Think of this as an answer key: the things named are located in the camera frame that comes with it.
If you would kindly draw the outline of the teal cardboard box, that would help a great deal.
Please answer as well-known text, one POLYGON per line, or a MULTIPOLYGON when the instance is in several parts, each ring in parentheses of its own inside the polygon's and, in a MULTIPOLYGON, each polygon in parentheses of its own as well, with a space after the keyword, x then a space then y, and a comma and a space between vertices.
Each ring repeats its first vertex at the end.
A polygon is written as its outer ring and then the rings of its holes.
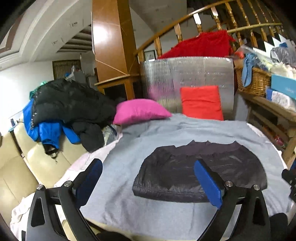
POLYGON ((296 99, 296 80, 294 79, 272 74, 271 89, 296 99))

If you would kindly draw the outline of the wooden cabinet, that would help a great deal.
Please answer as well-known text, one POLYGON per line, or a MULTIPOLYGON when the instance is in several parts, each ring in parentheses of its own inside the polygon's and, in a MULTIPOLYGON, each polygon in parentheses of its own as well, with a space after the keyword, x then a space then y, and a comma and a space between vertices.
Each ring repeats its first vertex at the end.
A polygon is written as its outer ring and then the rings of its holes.
POLYGON ((123 98, 131 100, 142 98, 142 82, 140 74, 128 74, 108 80, 100 81, 95 84, 98 91, 112 100, 123 98))

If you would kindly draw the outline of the white patterned box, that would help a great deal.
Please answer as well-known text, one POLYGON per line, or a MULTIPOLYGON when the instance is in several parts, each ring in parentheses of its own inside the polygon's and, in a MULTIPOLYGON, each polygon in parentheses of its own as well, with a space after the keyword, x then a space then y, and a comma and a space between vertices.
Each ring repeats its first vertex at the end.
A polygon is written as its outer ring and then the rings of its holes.
POLYGON ((281 92, 269 88, 266 90, 266 99, 278 104, 284 109, 296 112, 295 100, 281 92))

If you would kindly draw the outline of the silver foil insulation panel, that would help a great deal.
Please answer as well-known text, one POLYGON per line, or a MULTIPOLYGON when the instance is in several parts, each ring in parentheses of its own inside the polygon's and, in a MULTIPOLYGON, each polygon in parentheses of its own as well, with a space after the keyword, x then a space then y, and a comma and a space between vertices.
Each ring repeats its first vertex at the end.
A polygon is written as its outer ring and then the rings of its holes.
POLYGON ((140 64, 144 97, 172 113, 181 113, 180 88, 217 85, 222 113, 233 119, 234 65, 230 58, 178 57, 140 64))

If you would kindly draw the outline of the dark grey puffer jacket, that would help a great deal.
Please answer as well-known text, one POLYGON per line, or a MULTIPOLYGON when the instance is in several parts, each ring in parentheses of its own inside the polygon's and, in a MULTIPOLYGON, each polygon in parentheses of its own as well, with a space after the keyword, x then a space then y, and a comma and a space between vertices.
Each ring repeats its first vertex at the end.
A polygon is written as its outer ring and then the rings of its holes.
POLYGON ((222 199, 222 185, 267 188, 265 170, 250 150, 238 142, 195 142, 156 148, 143 161, 132 191, 135 196, 181 203, 222 199))

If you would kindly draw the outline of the light blue cloth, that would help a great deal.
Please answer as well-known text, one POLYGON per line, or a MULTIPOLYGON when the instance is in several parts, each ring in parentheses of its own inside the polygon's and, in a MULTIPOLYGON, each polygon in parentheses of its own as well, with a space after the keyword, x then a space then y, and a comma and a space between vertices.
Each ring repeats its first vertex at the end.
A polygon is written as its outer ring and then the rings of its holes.
POLYGON ((243 70, 242 70, 242 84, 243 87, 248 87, 252 81, 252 68, 259 67, 260 60, 258 59, 256 54, 247 53, 244 62, 243 62, 243 70))

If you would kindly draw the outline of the red garment on railing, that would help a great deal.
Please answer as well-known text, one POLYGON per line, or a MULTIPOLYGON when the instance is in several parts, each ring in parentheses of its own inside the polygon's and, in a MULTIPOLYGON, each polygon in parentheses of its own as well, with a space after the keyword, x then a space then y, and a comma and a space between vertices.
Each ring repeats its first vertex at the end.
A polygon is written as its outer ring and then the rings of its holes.
POLYGON ((175 57, 225 57, 233 53, 232 43, 236 40, 226 30, 200 33, 197 37, 184 40, 159 59, 175 57))

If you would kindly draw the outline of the wicker basket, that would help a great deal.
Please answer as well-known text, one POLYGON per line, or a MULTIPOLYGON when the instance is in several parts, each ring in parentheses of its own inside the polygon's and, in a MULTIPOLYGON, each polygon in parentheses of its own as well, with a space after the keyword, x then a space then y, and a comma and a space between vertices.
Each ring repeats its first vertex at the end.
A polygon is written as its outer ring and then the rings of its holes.
POLYGON ((240 92, 265 97, 266 89, 271 87, 271 75, 259 68, 252 68, 251 82, 247 87, 243 86, 242 82, 242 66, 234 67, 237 76, 238 90, 240 92))

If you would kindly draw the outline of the orange-red cushion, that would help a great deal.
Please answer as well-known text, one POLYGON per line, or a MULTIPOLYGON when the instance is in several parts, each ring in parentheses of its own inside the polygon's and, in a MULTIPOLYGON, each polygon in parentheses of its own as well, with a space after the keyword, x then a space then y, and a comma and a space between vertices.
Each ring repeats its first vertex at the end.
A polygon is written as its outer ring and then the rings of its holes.
POLYGON ((223 121, 217 85, 180 88, 182 114, 190 118, 223 121))

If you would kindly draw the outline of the black puffer coat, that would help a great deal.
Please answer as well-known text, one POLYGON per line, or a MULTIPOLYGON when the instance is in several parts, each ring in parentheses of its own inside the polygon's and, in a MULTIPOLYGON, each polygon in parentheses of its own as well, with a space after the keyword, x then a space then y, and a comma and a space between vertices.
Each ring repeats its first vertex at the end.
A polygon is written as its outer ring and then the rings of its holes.
POLYGON ((113 122, 116 104, 101 92, 57 79, 40 86, 33 99, 32 126, 58 121, 74 131, 88 152, 104 146, 102 129, 113 122))

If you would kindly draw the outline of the wooden shelf unit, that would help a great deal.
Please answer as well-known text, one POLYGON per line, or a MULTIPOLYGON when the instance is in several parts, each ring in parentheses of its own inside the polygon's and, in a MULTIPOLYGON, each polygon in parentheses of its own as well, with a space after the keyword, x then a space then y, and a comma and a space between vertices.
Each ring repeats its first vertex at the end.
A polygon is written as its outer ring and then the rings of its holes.
POLYGON ((295 112, 264 97, 238 92, 248 107, 247 121, 263 132, 281 151, 288 168, 295 161, 295 112))

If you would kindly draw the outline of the light blue-grey blanket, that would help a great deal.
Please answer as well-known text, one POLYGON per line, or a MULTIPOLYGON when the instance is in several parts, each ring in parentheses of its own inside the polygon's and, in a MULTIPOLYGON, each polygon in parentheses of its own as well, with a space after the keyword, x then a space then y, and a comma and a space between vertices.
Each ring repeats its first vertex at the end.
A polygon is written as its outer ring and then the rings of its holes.
POLYGON ((127 126, 122 134, 81 208, 90 220, 133 234, 195 240, 216 212, 194 174, 198 159, 238 187, 258 185, 269 215, 290 211, 280 154, 246 122, 174 114, 127 126))

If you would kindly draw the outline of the white bed sheet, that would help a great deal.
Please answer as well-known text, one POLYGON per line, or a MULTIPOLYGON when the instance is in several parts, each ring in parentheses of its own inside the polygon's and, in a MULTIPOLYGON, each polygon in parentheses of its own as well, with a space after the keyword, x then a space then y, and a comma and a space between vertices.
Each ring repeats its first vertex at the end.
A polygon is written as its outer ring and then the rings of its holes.
MULTIPOLYGON (((95 158, 104 161, 109 152, 115 147, 115 145, 122 138, 123 134, 119 133, 118 138, 110 144, 96 150, 93 153, 85 153, 78 158, 71 167, 67 169, 63 177, 54 184, 54 187, 60 187, 66 181, 73 181, 80 172, 85 171, 91 161, 95 158)), ((12 209, 10 229, 18 240, 24 240, 22 234, 27 230, 27 222, 29 216, 29 210, 32 204, 34 193, 31 193, 27 197, 23 197, 20 204, 12 209)))

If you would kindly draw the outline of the brown tiled column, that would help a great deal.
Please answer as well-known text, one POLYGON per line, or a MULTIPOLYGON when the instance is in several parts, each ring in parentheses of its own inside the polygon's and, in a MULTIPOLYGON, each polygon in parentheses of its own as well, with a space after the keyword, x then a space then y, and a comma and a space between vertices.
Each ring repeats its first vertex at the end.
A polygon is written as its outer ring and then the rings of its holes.
POLYGON ((139 73, 129 1, 93 1, 92 35, 100 82, 139 73))

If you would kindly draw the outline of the magenta pillow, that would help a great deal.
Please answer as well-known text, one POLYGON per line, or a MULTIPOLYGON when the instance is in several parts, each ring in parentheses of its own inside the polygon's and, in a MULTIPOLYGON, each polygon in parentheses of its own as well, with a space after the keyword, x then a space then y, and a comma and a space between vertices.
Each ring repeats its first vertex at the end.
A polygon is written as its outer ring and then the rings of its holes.
POLYGON ((170 118, 171 113, 151 99, 133 99, 121 102, 116 107, 115 125, 132 125, 143 121, 170 118))

